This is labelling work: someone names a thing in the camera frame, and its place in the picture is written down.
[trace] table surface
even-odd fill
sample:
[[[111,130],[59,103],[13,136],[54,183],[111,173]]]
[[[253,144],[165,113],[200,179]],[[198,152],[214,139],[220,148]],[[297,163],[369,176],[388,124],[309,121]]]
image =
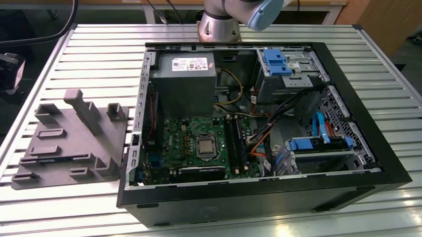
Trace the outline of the table surface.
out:
[[[39,104],[82,88],[97,107],[130,106],[135,114],[145,43],[198,41],[197,25],[79,25],[53,52],[0,147],[0,234],[45,237],[131,234],[158,236],[417,236],[422,224],[422,99],[364,31],[352,26],[284,25],[264,32],[241,27],[252,41],[321,41],[364,100],[413,182],[346,208],[320,214],[146,228],[118,209],[118,181],[17,191],[11,178],[29,148]],[[133,120],[127,125],[130,143]]]
[[[172,0],[174,4],[204,5],[205,0]],[[71,0],[0,0],[2,3],[13,4],[65,4]],[[166,0],[151,0],[153,4],[169,4]],[[328,6],[348,5],[349,0],[301,0],[301,5],[306,6]],[[81,0],[81,4],[149,4],[146,0]]]

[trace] cpu socket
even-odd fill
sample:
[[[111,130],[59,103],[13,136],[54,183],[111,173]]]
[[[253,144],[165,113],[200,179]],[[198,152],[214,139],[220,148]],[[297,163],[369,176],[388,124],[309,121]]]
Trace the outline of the cpu socket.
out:
[[[204,161],[210,161],[217,157],[214,134],[198,134],[197,136],[197,157]]]

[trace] open computer tower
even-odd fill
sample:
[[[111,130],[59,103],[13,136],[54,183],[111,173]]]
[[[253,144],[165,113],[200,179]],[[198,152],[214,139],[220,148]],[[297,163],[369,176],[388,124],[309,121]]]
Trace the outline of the open computer tower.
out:
[[[412,182],[324,43],[154,43],[118,207],[146,226],[321,212]]]

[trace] power supply label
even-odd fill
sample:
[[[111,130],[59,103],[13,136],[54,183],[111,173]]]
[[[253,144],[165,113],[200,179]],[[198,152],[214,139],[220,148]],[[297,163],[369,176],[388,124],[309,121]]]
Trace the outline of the power supply label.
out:
[[[173,71],[208,71],[208,58],[176,58],[173,61]]]

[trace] ram slot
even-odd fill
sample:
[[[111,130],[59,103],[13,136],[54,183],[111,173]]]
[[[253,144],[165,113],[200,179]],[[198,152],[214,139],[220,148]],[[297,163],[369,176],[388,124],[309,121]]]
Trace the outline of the ram slot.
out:
[[[241,156],[242,135],[240,134],[237,119],[234,118],[228,118],[225,120],[225,135],[229,151],[230,170],[233,173],[238,174],[244,170],[244,158]]]
[[[241,127],[241,122],[238,119],[234,119],[234,123],[237,126],[237,141],[240,144],[240,157],[242,159],[244,165],[242,165],[242,169],[245,169],[245,167],[248,166],[248,157],[246,157],[246,148],[245,148],[245,140],[244,140],[244,136],[242,136],[242,127]]]

